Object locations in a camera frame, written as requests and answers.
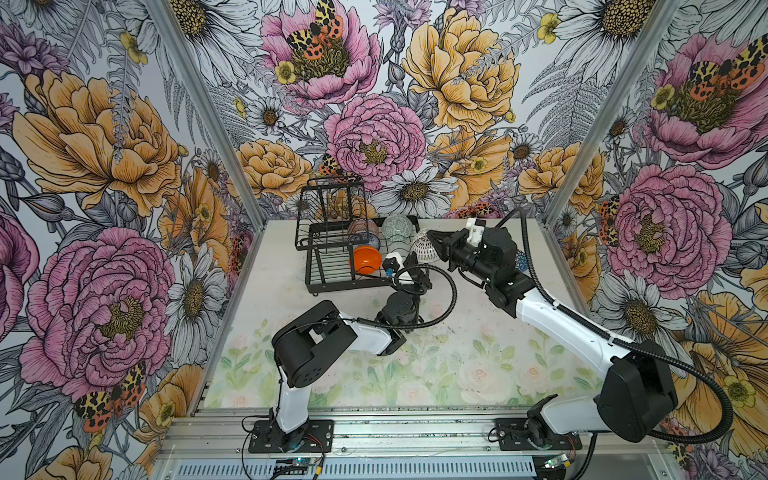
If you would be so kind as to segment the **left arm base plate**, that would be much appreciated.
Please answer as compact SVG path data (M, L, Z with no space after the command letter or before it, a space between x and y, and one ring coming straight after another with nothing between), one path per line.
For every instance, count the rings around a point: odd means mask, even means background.
M335 422L309 419L298 429L286 433L276 420L259 420L250 432L247 451L267 453L329 453L332 449Z

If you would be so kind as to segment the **blue floral ceramic bowl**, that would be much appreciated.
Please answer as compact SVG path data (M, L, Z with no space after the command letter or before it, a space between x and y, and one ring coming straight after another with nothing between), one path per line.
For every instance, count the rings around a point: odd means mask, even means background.
M375 249L381 248L381 241L378 236L371 232L363 232L360 234L360 239L363 245L371 246Z

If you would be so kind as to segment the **green patterned ceramic bowl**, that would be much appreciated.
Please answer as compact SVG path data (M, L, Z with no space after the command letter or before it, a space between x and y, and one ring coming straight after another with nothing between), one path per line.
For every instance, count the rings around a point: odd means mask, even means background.
M407 216L388 216L382 223L381 233L388 253L396 252L403 257L408 256L416 228Z

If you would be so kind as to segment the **orange plastic bowl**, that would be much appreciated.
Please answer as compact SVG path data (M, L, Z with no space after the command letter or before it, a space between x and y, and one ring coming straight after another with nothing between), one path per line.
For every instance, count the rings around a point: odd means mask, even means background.
M383 263L380 252L370 245L360 245L353 249L351 265L357 274L374 275Z

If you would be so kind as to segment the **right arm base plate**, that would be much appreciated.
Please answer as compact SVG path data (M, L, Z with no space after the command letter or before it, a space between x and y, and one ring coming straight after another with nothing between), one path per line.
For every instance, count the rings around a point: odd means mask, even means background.
M556 434L535 418L498 418L487 440L502 451L577 451L582 442L575 434Z

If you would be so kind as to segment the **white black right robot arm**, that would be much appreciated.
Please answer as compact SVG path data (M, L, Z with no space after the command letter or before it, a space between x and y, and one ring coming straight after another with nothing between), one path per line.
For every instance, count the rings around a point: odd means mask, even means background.
M496 308L552 337L601 375L602 389L593 397L550 396L529 409L534 428L543 434L611 432L632 443L653 437L704 444L730 433L734 409L720 385L666 355L657 343L614 334L552 297L534 272L518 269L517 245L506 228L469 223L453 232L430 230L427 237L440 260L479 285ZM720 405L717 423L700 434L681 436L658 428L678 404L674 369L704 383Z

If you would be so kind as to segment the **dark blue patterned bowl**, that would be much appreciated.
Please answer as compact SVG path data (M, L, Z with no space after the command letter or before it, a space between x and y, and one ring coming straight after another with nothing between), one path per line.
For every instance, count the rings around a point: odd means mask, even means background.
M530 270L529 255L525 251L517 252L516 267L523 273L527 273Z

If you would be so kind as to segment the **red patterned ceramic bowl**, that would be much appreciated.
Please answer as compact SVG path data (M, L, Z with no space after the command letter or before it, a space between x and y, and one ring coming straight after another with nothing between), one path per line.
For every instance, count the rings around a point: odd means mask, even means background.
M350 235L366 233L379 236L380 230L379 226L373 219L357 218L349 224L348 233Z

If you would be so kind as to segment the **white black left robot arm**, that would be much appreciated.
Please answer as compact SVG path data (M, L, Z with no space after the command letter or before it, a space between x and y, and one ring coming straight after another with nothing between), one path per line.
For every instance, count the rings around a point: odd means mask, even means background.
M330 300L322 300L282 327L271 345L279 373L274 421L284 434L305 428L311 386L347 351L389 356L406 342L406 334L423 319L420 297L430 288L428 271L417 256L392 253L384 265L399 275L394 292L373 320L355 320Z

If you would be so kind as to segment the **white brown lattice bowl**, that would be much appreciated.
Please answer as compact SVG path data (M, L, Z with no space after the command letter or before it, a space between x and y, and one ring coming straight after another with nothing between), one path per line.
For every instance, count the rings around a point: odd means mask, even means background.
M416 255L416 259L422 264L431 264L440 260L436 248L428 237L428 230L422 229L414 237L410 252Z

